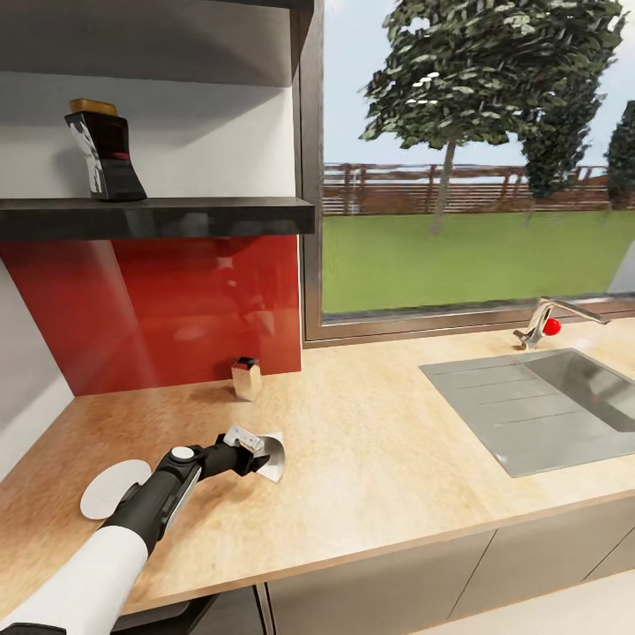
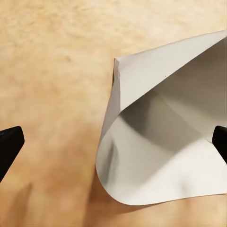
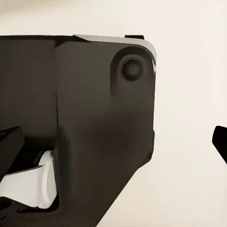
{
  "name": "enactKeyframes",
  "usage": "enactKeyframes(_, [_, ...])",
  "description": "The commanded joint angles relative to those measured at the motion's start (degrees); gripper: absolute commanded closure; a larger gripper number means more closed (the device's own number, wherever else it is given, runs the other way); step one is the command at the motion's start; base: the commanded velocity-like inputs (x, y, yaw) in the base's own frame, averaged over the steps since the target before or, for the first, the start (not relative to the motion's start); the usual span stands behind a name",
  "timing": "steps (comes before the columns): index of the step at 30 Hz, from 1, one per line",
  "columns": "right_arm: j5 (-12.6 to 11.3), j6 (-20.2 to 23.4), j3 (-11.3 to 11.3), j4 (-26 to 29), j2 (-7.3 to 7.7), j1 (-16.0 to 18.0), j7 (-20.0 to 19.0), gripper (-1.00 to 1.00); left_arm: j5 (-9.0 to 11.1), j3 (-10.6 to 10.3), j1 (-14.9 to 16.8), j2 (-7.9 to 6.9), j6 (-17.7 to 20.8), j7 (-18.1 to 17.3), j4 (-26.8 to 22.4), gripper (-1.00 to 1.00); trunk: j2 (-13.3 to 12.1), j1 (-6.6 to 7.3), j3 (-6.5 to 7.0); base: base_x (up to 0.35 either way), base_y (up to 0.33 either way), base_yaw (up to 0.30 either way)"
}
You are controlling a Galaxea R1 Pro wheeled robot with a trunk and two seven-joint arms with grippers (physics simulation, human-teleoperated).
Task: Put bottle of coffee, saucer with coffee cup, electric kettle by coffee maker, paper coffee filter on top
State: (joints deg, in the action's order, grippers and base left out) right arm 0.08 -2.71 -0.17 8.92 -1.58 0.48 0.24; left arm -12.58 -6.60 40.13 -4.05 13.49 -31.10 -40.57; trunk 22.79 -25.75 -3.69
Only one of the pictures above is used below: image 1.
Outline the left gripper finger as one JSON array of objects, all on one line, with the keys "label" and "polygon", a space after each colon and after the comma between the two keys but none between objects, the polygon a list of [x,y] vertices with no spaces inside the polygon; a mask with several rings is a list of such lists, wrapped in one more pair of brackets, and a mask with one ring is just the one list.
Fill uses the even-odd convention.
[{"label": "left gripper finger", "polygon": [[249,473],[251,472],[256,473],[260,468],[262,468],[265,465],[265,463],[267,463],[267,461],[269,461],[270,458],[271,456],[269,455],[254,458],[250,466]]}]

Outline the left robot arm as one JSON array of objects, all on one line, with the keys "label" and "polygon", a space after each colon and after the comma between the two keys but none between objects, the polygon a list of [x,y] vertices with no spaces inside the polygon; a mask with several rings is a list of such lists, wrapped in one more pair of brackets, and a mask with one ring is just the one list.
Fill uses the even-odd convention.
[{"label": "left robot arm", "polygon": [[109,635],[156,542],[196,483],[233,470],[244,477],[271,456],[233,423],[215,444],[171,448],[148,481],[135,483],[96,533],[38,591],[0,623],[0,635]]}]

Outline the bottle of coffee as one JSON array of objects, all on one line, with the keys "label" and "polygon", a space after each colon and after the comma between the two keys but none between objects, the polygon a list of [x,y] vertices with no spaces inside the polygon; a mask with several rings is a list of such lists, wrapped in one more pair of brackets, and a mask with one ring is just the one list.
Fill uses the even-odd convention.
[{"label": "bottle of coffee", "polygon": [[86,157],[93,200],[127,202],[147,199],[132,166],[128,121],[116,105],[76,99],[64,119]]}]

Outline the paper coffee filter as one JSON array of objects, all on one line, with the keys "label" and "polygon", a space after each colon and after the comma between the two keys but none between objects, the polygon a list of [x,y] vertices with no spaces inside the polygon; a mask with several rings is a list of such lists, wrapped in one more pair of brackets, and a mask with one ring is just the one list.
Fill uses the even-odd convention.
[{"label": "paper coffee filter", "polygon": [[286,453],[282,432],[276,432],[275,434],[262,434],[257,437],[264,443],[262,451],[254,451],[249,446],[246,446],[246,448],[254,454],[254,458],[266,455],[271,456],[269,461],[267,461],[267,463],[258,470],[258,473],[266,476],[274,482],[278,482],[286,463]]}]

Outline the saucer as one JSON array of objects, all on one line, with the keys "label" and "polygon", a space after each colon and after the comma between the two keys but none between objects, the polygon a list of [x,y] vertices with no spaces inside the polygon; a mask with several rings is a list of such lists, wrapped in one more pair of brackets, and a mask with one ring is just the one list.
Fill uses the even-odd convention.
[{"label": "saucer", "polygon": [[80,510],[89,519],[105,519],[136,482],[144,485],[151,476],[150,466],[140,459],[130,459],[106,469],[99,474],[84,492]]}]

